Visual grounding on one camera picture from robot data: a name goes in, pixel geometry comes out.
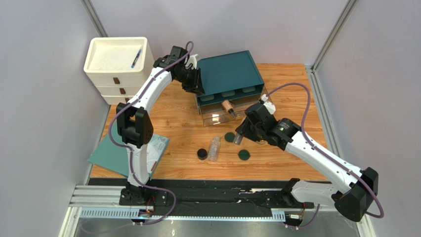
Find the gold round jar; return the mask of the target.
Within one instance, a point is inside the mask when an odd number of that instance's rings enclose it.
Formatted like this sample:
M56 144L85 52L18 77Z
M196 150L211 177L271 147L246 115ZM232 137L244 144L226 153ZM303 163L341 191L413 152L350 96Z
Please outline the gold round jar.
M258 144L260 144L260 145L263 145L263 144L266 144L267 142L266 142L265 140L263 140L263 139L258 139L258 140L256 141L256 143L258 143Z

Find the clear drawer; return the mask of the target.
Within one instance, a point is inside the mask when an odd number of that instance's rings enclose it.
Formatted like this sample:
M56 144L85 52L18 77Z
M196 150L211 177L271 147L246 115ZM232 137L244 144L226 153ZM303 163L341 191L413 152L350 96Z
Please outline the clear drawer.
M207 96L197 96L196 104L204 127L240 121L245 110L268 93L264 85L251 86Z

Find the teal drawer organizer box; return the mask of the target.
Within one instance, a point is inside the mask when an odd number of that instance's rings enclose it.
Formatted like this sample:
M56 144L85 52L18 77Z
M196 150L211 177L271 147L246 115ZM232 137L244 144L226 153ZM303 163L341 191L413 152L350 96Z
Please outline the teal drawer organizer box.
M234 52L198 61L204 95L196 96L201 114L222 110L221 103L235 104L243 98L255 100L264 89L264 80L250 51Z

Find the clear plastic bottle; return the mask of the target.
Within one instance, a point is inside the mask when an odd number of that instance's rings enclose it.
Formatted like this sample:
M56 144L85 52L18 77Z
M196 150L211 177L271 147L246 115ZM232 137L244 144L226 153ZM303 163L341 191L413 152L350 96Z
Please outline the clear plastic bottle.
M212 161L212 162L217 161L220 145L221 145L221 138L218 136L215 136L210 144L207 160Z

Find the beige tube grey cap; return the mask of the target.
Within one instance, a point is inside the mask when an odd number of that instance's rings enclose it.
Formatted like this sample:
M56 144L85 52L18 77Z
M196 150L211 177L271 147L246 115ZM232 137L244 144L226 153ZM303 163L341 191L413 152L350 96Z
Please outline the beige tube grey cap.
M233 143L236 145L240 145L243 139L243 135L241 135L240 133L236 133L234 138L233 138Z

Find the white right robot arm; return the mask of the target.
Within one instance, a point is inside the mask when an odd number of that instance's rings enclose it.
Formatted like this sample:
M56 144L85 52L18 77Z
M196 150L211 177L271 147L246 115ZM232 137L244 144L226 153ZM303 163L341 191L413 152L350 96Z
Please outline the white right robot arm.
M288 118L277 120L271 102L256 103L245 110L245 119L236 128L241 138L265 141L319 171L329 184L292 179L285 192L298 202L333 206L342 216L359 222L377 201L379 174L368 167L352 165L314 141L298 124Z

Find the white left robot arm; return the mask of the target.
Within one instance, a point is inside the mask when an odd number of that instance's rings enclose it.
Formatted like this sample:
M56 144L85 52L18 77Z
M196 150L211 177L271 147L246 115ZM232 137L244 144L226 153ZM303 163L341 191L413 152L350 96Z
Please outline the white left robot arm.
M128 189L132 187L149 188L150 178L147 169L147 146L154 129L150 112L164 89L172 81L181 83L184 91L203 95L205 90L201 80L201 70L197 60L191 56L194 47L189 41L185 47L173 46L170 54L157 59L149 78L140 90L126 103L119 103L111 124L117 125L122 142L109 138L116 146L126 148L128 156Z

